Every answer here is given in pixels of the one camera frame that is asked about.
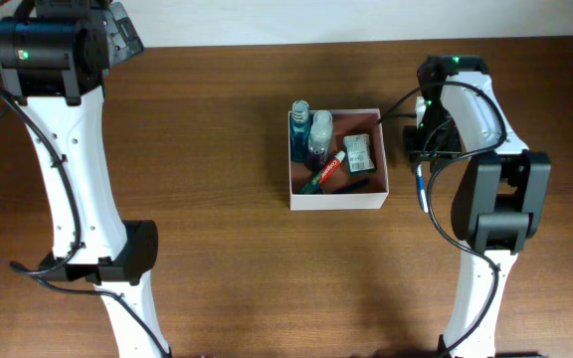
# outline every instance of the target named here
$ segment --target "open box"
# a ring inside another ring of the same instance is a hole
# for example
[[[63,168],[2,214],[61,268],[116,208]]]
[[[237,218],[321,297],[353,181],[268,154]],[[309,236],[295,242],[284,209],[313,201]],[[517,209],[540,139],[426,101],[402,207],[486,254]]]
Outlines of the open box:
[[[316,110],[310,112],[311,120]],[[313,175],[304,164],[290,160],[289,163],[289,196],[291,210],[346,210],[346,209],[379,209],[388,196],[388,170],[384,151],[384,138],[379,119],[379,109],[340,109],[330,110],[333,115],[333,137],[330,142],[330,153],[335,155],[344,150],[343,139],[346,135],[368,133],[370,137],[370,155],[375,163],[374,173],[350,175],[348,158],[322,184],[324,193],[333,193],[346,185],[358,182],[364,178],[370,181],[355,191],[347,194],[297,194],[308,183]]]

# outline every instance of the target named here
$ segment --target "clear plastic bottle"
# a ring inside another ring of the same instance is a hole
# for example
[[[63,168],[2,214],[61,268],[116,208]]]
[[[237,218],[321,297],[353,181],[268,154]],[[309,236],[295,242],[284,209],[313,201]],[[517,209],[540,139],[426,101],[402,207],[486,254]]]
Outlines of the clear plastic bottle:
[[[333,116],[326,110],[319,110],[313,117],[308,136],[306,166],[317,173],[322,170],[329,157],[330,140],[333,136]]]
[[[297,100],[292,107],[290,121],[290,160],[303,163],[306,159],[306,146],[310,132],[308,103]]]

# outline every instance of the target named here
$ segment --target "white wall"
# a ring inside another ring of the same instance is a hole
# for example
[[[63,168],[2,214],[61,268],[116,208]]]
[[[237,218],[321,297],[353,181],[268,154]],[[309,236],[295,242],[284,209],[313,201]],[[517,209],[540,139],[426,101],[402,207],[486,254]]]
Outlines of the white wall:
[[[12,14],[17,1],[0,9]],[[573,35],[573,0],[124,0],[146,47]]]

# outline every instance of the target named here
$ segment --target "toothpaste tube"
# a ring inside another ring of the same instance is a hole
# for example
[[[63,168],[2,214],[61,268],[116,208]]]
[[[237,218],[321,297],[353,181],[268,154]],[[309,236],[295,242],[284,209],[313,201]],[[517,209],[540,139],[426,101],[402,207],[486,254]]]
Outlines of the toothpaste tube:
[[[319,186],[325,182],[337,168],[339,168],[339,164],[342,163],[345,156],[346,153],[344,153],[343,150],[340,150],[335,154],[333,159],[331,159],[328,164],[326,164],[326,166],[324,166],[324,168],[317,173],[310,182],[308,182],[308,184],[304,185],[302,190],[299,191],[299,194],[314,194],[317,192]]]

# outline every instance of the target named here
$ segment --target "wooden table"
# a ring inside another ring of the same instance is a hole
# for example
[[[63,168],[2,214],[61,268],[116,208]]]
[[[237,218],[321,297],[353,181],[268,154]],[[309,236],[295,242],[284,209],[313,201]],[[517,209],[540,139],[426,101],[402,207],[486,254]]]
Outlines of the wooden table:
[[[573,38],[151,49],[112,69],[103,115],[112,190],[123,219],[158,225],[154,297],[176,355],[435,349],[460,254],[417,205],[401,148],[408,121],[385,125],[381,210],[314,213],[288,209],[286,123],[299,98],[385,110],[433,53],[483,55],[511,125],[553,163],[540,229],[503,297],[497,349],[573,357]],[[462,171],[436,189],[446,223]],[[99,299],[8,270],[11,259],[42,258],[51,227],[29,136],[10,114],[0,122],[0,357],[116,356]]]

